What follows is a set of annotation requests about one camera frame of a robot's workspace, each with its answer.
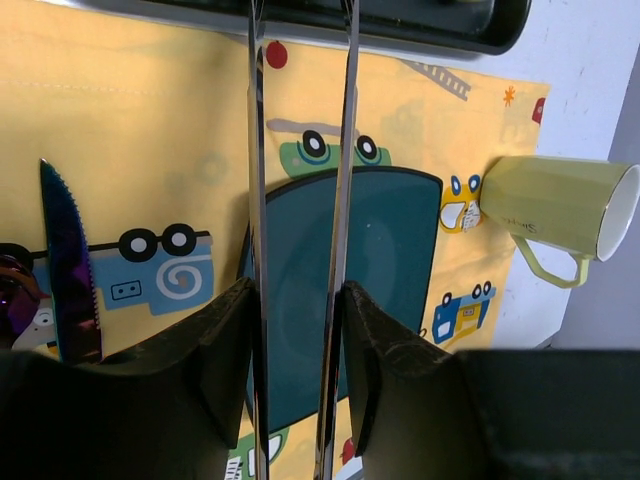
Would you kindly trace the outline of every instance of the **blue cartoon car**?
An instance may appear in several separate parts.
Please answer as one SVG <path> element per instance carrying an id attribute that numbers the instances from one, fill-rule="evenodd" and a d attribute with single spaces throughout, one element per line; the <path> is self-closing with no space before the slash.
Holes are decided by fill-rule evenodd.
<path id="1" fill-rule="evenodd" d="M 89 246 L 94 284 L 102 290 L 107 310 L 147 304 L 151 315 L 158 316 L 197 307 L 213 297 L 211 246 L 208 232 L 182 223 L 169 225 L 160 236 L 143 228 L 128 230 L 118 242 Z M 25 329 L 14 348 L 55 340 L 46 257 L 46 251 L 34 252 L 29 261 L 44 298 L 32 323 L 46 321 L 51 338 L 43 341 L 38 323 L 38 328 Z"/>
<path id="2" fill-rule="evenodd" d="M 491 282 L 477 284 L 471 295 L 453 298 L 451 292 L 442 297 L 442 304 L 436 307 L 433 315 L 433 341 L 436 345 L 447 342 L 452 345 L 459 339 L 471 335 L 482 327 L 489 303 L 496 295 Z"/>

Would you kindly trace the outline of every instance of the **orange star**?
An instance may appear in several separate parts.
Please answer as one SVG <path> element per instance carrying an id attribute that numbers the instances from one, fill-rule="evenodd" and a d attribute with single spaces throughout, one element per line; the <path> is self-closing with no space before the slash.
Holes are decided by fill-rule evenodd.
<path id="1" fill-rule="evenodd" d="M 510 107 L 511 102 L 516 98 L 516 90 L 512 86 L 509 86 L 509 90 L 504 91 L 504 106 Z"/>

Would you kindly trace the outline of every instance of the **serrated edge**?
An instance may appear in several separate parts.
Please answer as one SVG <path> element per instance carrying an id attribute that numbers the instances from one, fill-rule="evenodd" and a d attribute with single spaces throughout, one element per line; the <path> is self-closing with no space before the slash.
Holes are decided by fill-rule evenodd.
<path id="1" fill-rule="evenodd" d="M 96 294 L 96 286 L 95 286 L 95 282 L 93 280 L 93 266 L 91 265 L 91 257 L 89 255 L 89 245 L 87 243 L 87 237 L 84 233 L 84 225 L 82 223 L 82 217 L 80 216 L 80 209 L 78 208 L 78 203 L 76 202 L 75 197 L 73 196 L 73 193 L 71 193 L 71 189 L 69 188 L 69 185 L 67 185 L 67 182 L 64 181 L 64 178 L 62 178 L 62 175 L 60 175 L 60 173 L 58 172 L 58 170 L 55 169 L 55 167 L 53 165 L 51 165 L 47 160 L 45 160 L 44 158 L 41 158 L 40 161 L 44 161 L 47 166 L 49 167 L 49 169 L 51 170 L 51 172 L 53 173 L 53 175 L 56 177 L 56 179 L 62 184 L 62 186 L 65 189 L 65 192 L 67 193 L 67 195 L 69 195 L 69 198 L 71 199 L 71 203 L 73 204 L 74 207 L 74 216 L 76 217 L 76 220 L 78 221 L 78 225 L 80 226 L 80 238 L 82 238 L 82 249 L 84 250 L 84 254 L 86 255 L 86 259 L 87 259 L 87 269 L 89 271 L 89 287 L 91 288 L 91 299 L 93 301 L 93 317 L 94 317 L 94 321 L 96 323 L 96 328 L 98 330 L 101 330 L 100 328 L 100 310 L 98 308 L 98 296 Z"/>

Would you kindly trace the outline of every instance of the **red dot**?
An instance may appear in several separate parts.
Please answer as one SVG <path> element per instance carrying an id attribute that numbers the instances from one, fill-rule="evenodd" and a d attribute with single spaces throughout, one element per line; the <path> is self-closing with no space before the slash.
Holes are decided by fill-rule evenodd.
<path id="1" fill-rule="evenodd" d="M 353 440 L 350 438 L 344 442 L 344 447 L 342 447 L 342 465 L 346 465 L 349 460 L 351 460 L 356 455 L 356 449 L 353 446 Z"/>
<path id="2" fill-rule="evenodd" d="M 267 63 L 271 68 L 280 69 L 287 64 L 289 54 L 280 42 L 271 42 L 267 45 Z"/>

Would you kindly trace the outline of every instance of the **metal blade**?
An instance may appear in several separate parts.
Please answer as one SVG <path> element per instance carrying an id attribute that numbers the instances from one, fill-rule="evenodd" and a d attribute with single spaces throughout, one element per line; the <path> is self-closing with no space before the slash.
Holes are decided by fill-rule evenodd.
<path id="1" fill-rule="evenodd" d="M 253 326 L 253 428 L 256 479 L 269 479 L 269 378 L 267 371 L 267 225 L 264 154 L 262 0 L 251 0 L 249 16 L 249 217 L 253 273 L 260 319 Z"/>
<path id="2" fill-rule="evenodd" d="M 340 130 L 340 165 L 336 182 L 336 203 L 333 213 L 333 237 L 329 264 L 329 289 L 325 317 L 324 352 L 320 406 L 316 430 L 316 464 L 314 480 L 331 480 L 333 451 L 335 447 L 336 402 L 338 395 L 338 369 L 342 333 L 341 291 L 347 265 L 347 240 L 349 233 L 349 202 L 351 200 L 351 175 L 355 143 L 355 123 L 358 74 L 358 48 L 360 31 L 359 0 L 342 0 L 346 30 L 349 36 L 347 69 L 342 105 Z"/>
<path id="3" fill-rule="evenodd" d="M 98 306 L 80 215 L 67 185 L 44 159 L 40 186 L 60 358 L 72 364 L 100 362 Z"/>

